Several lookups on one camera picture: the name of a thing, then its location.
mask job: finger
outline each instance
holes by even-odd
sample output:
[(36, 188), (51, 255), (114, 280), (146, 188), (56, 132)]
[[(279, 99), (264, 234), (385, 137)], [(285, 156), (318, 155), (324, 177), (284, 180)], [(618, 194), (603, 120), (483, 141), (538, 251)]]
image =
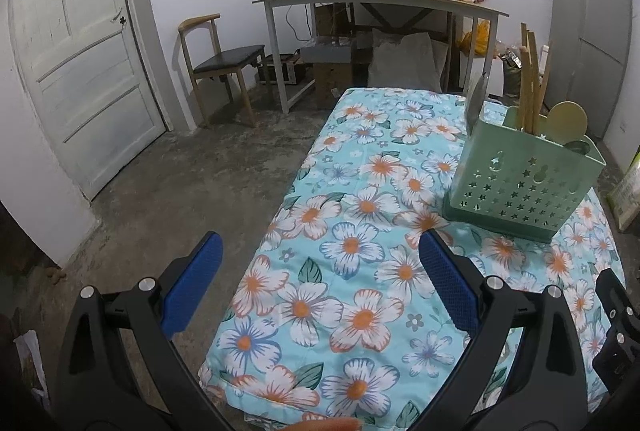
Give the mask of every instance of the finger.
[(361, 422), (357, 418), (340, 417), (326, 420), (305, 420), (292, 424), (283, 431), (358, 431)]

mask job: blue gripper pad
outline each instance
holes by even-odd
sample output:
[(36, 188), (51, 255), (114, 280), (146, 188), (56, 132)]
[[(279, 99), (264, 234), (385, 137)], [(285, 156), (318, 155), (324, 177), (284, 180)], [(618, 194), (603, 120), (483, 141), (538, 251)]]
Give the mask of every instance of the blue gripper pad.
[(211, 233), (164, 297), (161, 327), (167, 339), (187, 328), (220, 263), (222, 238), (219, 234)]
[(418, 255), (431, 283), (436, 288), (453, 324), (471, 337), (478, 333), (478, 298), (460, 274), (450, 258), (449, 248), (444, 249), (439, 238), (430, 231), (422, 233)]

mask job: green utensil holder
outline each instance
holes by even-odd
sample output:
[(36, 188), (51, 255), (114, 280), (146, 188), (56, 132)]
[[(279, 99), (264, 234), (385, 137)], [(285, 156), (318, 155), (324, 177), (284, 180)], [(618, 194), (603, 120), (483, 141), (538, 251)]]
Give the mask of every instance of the green utensil holder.
[[(503, 124), (476, 122), (446, 191), (443, 215), (496, 233), (549, 243), (578, 207), (606, 166), (586, 136), (590, 151), (574, 153), (515, 129), (518, 109)], [(546, 117), (540, 116), (545, 132)]]

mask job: bed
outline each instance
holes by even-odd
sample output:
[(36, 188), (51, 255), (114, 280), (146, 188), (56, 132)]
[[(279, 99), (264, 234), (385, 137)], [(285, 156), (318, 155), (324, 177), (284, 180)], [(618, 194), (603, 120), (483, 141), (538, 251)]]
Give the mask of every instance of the bed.
[[(620, 259), (593, 191), (550, 245), (439, 214), (465, 141), (464, 98), (402, 88), (347, 90), (247, 268), (199, 371), (201, 386), (277, 429), (355, 415), (405, 429), (468, 343), (417, 256), (435, 228), (457, 254), (516, 289), (564, 289), (593, 410), (606, 389), (591, 360), (609, 327), (594, 282)], [(505, 107), (486, 103), (501, 123)], [(497, 400), (520, 338), (512, 331), (478, 409)]]

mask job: white door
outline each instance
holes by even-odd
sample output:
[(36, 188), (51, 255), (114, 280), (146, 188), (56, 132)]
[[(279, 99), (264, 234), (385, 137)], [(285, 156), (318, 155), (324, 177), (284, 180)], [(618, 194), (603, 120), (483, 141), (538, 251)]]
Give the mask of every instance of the white door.
[(10, 0), (9, 22), (44, 132), (92, 199), (164, 132), (125, 0)]

